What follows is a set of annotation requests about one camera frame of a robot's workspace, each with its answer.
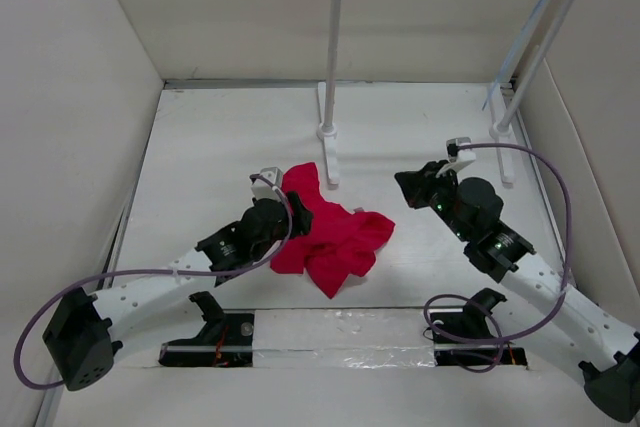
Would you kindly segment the blue wire hanger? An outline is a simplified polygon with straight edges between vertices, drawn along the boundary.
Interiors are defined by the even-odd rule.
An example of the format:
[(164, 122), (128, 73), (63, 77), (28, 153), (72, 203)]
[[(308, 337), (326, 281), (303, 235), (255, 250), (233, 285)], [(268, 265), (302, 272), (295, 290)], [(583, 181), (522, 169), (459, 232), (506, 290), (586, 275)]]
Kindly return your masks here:
[(512, 63), (515, 60), (515, 57), (518, 53), (520, 53), (522, 51), (522, 49), (525, 46), (525, 41), (529, 38), (529, 36), (532, 34), (535, 24), (539, 18), (539, 15), (541, 14), (543, 8), (546, 6), (546, 3), (549, 0), (538, 0), (536, 2), (536, 4), (534, 5), (531, 13), (529, 14), (529, 17), (527, 18), (526, 22), (523, 24), (522, 28), (520, 29), (518, 35), (516, 36), (515, 40), (513, 41), (513, 43), (511, 44), (509, 51), (507, 52), (507, 55), (503, 61), (503, 63), (501, 64), (501, 67), (496, 75), (496, 77), (494, 78), (494, 80), (492, 81), (492, 83), (490, 84), (488, 90), (487, 90), (487, 95), (486, 98), (484, 100), (484, 103), (481, 107), (481, 110), (484, 111), (487, 106), (489, 105), (489, 102), (491, 100), (492, 94), (495, 91), (495, 89), (499, 86), (499, 84), (501, 83), (501, 81), (505, 78), (507, 71), (509, 70), (509, 68), (511, 67)]

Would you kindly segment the red t shirt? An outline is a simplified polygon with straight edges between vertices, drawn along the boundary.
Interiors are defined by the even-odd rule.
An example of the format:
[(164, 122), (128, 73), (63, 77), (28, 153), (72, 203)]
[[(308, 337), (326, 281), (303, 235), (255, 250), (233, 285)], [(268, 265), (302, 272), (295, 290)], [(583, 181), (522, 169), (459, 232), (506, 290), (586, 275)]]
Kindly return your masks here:
[(350, 212), (325, 200), (313, 162), (286, 171), (282, 189), (297, 193), (313, 220), (310, 233), (288, 241), (271, 261), (271, 270), (284, 275), (306, 273), (330, 299), (348, 277), (366, 276), (376, 263), (376, 253), (393, 235), (395, 223), (378, 212)]

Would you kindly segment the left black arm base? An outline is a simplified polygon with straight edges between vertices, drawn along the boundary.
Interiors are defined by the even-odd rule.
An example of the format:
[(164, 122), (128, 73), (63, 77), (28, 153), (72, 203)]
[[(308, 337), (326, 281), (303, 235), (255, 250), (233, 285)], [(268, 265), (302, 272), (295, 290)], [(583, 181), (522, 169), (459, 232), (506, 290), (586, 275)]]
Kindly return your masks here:
[(253, 366), (255, 312), (227, 312), (210, 292), (196, 292), (189, 300), (201, 311), (197, 334), (164, 343), (158, 363), (173, 368), (246, 368)]

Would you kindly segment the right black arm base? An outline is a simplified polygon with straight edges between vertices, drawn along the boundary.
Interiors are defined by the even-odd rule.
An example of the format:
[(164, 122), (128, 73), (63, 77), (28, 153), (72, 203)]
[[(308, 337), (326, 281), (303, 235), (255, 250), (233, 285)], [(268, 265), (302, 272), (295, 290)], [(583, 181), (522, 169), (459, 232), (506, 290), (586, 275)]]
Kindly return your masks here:
[(460, 367), (468, 372), (484, 373), (494, 367), (527, 367), (525, 350), (512, 343), (499, 348), (495, 344), (467, 344), (451, 339), (451, 336), (473, 340), (494, 339), (499, 332), (488, 317), (506, 297), (490, 288), (484, 288), (470, 299), (454, 296), (462, 304), (436, 306), (444, 295), (435, 301), (429, 301), (424, 308), (424, 317), (428, 320), (423, 335), (433, 342), (434, 359), (437, 367)]

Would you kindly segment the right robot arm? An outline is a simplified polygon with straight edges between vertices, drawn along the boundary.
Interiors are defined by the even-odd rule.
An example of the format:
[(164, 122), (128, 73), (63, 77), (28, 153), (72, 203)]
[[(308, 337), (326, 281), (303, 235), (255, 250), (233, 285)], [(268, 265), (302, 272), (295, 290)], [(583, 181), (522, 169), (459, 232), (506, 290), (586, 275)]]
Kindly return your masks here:
[(589, 400), (618, 422), (632, 421), (639, 412), (638, 330), (564, 285), (532, 244), (501, 221), (503, 200), (488, 181), (460, 180), (446, 160), (394, 178), (407, 205), (432, 209), (477, 270), (552, 317), (568, 344), (548, 351), (576, 375)]

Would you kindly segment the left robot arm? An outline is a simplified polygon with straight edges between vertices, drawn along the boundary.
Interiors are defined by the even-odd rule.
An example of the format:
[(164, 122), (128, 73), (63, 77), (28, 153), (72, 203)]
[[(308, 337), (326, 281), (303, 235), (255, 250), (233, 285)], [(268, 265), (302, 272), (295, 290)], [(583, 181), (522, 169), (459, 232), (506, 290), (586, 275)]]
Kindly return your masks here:
[(69, 391), (89, 387), (133, 352), (131, 341), (146, 319), (183, 298), (200, 307), (188, 331), (201, 343), (222, 334), (224, 311), (211, 295), (216, 286), (264, 265), (284, 245), (310, 233), (312, 212), (295, 192), (254, 201), (240, 220), (199, 241), (166, 269), (152, 269), (126, 283), (88, 293), (64, 293), (43, 341)]

